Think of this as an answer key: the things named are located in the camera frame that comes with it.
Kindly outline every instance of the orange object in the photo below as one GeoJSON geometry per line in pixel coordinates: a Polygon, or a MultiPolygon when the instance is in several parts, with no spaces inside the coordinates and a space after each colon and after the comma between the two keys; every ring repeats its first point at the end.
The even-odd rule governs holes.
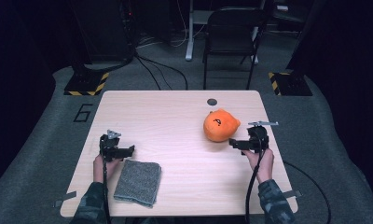
{"type": "Polygon", "coordinates": [[[228,140],[239,128],[240,121],[220,108],[210,112],[203,124],[206,137],[214,142],[228,140]]]}

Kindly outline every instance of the gray towel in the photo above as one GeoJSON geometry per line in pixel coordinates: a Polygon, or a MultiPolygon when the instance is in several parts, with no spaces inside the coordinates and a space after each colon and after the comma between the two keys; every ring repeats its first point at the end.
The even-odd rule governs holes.
{"type": "Polygon", "coordinates": [[[159,164],[126,160],[114,198],[152,207],[157,198],[159,180],[159,164]]]}

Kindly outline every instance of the person's hand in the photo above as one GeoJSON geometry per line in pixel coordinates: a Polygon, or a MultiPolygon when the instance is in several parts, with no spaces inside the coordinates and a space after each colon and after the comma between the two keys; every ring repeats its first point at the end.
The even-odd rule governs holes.
{"type": "MultiPolygon", "coordinates": [[[[105,164],[107,168],[107,179],[111,178],[120,161],[123,161],[123,159],[114,159],[105,164]]],[[[104,182],[103,158],[101,155],[98,155],[93,162],[93,182],[104,182]]]]}
{"type": "MultiPolygon", "coordinates": [[[[251,168],[254,170],[256,168],[256,164],[258,163],[259,154],[254,153],[250,150],[243,150],[242,152],[245,154],[245,156],[247,156],[251,168]]],[[[269,179],[272,179],[273,162],[273,151],[270,148],[268,148],[265,150],[265,154],[263,155],[261,163],[259,163],[258,173],[256,174],[256,178],[259,184],[269,179]]]]}

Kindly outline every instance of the table top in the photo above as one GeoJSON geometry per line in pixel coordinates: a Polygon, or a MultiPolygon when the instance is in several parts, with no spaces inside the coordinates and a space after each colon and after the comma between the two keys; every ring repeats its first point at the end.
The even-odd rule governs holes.
{"type": "MultiPolygon", "coordinates": [[[[113,198],[124,162],[119,165],[108,181],[112,217],[244,215],[253,173],[250,164],[228,141],[208,140],[202,128],[207,115],[218,108],[240,120],[241,126],[232,136],[237,140],[249,139],[247,128],[252,126],[248,122],[268,121],[257,91],[106,91],[67,190],[76,191],[76,197],[63,202],[62,216],[72,217],[87,191],[100,137],[107,130],[122,134],[119,147],[135,145],[133,156],[126,160],[156,162],[161,167],[157,200],[148,208],[113,198]],[[209,99],[215,99],[217,105],[209,105],[209,99]]],[[[265,128],[275,156],[273,178],[286,192],[292,188],[281,154],[271,127],[265,128]]],[[[257,185],[256,181],[251,193],[251,214],[263,213],[257,185]]],[[[295,197],[287,200],[296,212],[295,197]]]]}

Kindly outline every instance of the camouflage sleeve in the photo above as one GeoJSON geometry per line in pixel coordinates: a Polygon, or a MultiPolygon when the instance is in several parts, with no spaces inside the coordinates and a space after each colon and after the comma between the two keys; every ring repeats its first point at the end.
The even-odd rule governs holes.
{"type": "Polygon", "coordinates": [[[258,186],[258,190],[260,205],[265,212],[267,224],[296,223],[294,213],[276,181],[267,180],[258,186]]]}
{"type": "Polygon", "coordinates": [[[87,192],[81,198],[81,202],[74,214],[71,224],[95,223],[105,224],[106,217],[104,211],[104,185],[103,183],[93,182],[90,184],[87,192]]]}

